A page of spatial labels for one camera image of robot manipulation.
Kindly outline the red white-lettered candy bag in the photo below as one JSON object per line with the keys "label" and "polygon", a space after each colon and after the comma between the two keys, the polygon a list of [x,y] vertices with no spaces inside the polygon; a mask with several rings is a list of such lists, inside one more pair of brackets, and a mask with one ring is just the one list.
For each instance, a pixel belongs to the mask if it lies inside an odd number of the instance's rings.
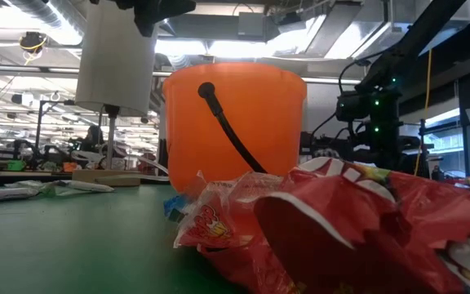
{"label": "red white-lettered candy bag", "polygon": [[255,204],[303,294],[470,294],[470,190],[315,158]]}

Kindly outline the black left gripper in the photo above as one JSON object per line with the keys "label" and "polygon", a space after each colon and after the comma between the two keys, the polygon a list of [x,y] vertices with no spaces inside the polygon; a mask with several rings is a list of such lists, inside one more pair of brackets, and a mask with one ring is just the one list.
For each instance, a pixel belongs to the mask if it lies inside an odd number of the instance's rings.
{"label": "black left gripper", "polygon": [[143,37],[152,37],[155,25],[166,19],[159,12],[190,12],[196,8],[193,0],[109,0],[123,10],[134,9],[134,22]]}

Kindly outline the orange plastic bucket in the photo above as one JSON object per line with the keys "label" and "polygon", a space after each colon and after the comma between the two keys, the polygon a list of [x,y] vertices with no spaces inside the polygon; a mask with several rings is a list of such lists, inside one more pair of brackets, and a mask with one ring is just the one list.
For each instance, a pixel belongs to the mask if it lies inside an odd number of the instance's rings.
{"label": "orange plastic bucket", "polygon": [[283,176],[296,166],[307,86],[298,75],[248,62],[196,65],[163,83],[170,182],[182,192],[200,172],[208,181],[233,180],[251,170],[201,98],[210,82],[238,138],[262,168]]}

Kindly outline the red crinkled candy wrapper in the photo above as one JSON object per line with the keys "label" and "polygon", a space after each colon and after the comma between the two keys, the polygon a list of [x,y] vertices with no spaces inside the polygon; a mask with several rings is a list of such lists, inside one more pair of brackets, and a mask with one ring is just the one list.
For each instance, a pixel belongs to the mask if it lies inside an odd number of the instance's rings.
{"label": "red crinkled candy wrapper", "polygon": [[299,294],[265,239],[229,248],[198,245],[197,250],[224,278],[252,294]]}

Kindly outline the white table lamp wooden base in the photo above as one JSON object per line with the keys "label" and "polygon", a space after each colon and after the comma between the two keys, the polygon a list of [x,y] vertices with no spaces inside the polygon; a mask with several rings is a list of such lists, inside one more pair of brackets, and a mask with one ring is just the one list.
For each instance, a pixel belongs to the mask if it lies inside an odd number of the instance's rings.
{"label": "white table lamp wooden base", "polygon": [[144,37],[134,10],[98,0],[87,12],[75,105],[109,118],[106,167],[76,170],[73,179],[112,187],[140,185],[137,171],[112,168],[117,117],[143,117],[149,111],[156,37]]}

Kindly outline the green clear candy wrapper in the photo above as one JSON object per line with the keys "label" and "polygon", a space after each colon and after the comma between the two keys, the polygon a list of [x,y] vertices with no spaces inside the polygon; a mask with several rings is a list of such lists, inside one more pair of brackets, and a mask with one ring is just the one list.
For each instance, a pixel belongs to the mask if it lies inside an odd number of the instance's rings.
{"label": "green clear candy wrapper", "polygon": [[33,191],[36,195],[56,196],[57,187],[68,187],[70,180],[54,180],[51,182],[41,182],[37,180],[22,180],[15,183],[5,184],[6,188],[25,188]]}

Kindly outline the person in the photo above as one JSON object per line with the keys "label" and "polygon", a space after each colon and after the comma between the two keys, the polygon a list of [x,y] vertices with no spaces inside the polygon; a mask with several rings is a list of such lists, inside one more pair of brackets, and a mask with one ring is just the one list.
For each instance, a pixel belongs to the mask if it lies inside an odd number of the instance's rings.
{"label": "person", "polygon": [[81,151],[97,152],[98,146],[104,143],[103,133],[99,126],[92,125],[88,128],[86,137],[82,140]]}

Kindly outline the black light stand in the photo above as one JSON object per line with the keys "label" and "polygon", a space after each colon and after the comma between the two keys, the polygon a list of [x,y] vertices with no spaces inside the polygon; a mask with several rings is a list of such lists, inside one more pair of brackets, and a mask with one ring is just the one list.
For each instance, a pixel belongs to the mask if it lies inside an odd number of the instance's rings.
{"label": "black light stand", "polygon": [[34,148],[39,151],[39,145],[41,140],[41,130],[42,130],[42,119],[45,114],[52,112],[54,114],[64,114],[65,110],[59,105],[63,106],[75,106],[75,102],[73,100],[40,100],[38,102],[38,118],[36,124],[36,135],[34,141]]}

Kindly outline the grey ceiling box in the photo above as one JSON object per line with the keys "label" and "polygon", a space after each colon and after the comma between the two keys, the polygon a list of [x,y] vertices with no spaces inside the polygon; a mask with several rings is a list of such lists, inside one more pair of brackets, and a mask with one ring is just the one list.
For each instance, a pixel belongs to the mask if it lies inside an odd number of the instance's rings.
{"label": "grey ceiling box", "polygon": [[240,40],[262,42],[265,37],[265,16],[259,13],[240,12],[237,37]]}

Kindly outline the red clear candy pack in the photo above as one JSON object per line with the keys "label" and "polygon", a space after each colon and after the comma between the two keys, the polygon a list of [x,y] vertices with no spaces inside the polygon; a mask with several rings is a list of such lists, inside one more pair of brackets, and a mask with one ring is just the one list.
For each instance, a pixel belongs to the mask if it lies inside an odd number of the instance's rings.
{"label": "red clear candy pack", "polygon": [[207,182],[199,172],[184,192],[184,214],[174,247],[229,248],[248,244],[261,229],[254,214],[259,198],[279,188],[280,176],[248,172]]}

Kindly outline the black equipment cases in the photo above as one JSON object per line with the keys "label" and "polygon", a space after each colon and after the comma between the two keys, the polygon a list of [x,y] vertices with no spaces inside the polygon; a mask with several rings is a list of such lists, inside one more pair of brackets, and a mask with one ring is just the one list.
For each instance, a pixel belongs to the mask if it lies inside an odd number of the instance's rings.
{"label": "black equipment cases", "polygon": [[311,134],[306,131],[301,132],[299,145],[299,163],[319,157],[340,158],[336,149],[329,145],[330,138],[325,135],[311,138]]}

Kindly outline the green table mat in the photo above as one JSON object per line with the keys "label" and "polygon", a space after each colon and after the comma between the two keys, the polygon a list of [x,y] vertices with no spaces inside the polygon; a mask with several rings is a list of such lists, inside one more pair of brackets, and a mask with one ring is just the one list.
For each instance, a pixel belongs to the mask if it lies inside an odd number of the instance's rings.
{"label": "green table mat", "polygon": [[242,294],[174,248],[169,185],[0,203],[0,294]]}

